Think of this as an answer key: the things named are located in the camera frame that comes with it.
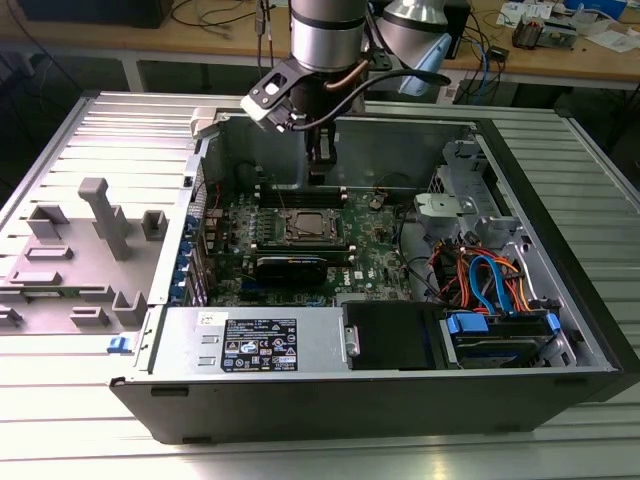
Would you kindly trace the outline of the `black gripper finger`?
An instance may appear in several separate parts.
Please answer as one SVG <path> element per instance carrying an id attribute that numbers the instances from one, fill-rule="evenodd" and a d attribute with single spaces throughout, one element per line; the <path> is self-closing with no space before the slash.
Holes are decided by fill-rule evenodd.
<path id="1" fill-rule="evenodd" d="M 320 130 L 314 128 L 306 133 L 306 158 L 308 162 L 309 183 L 318 178 L 318 161 L 320 160 Z"/>
<path id="2" fill-rule="evenodd" d="M 326 175 L 337 163 L 335 133 L 336 127 L 334 125 L 327 125 L 320 129 L 319 172 L 322 180 L 325 180 Z"/>

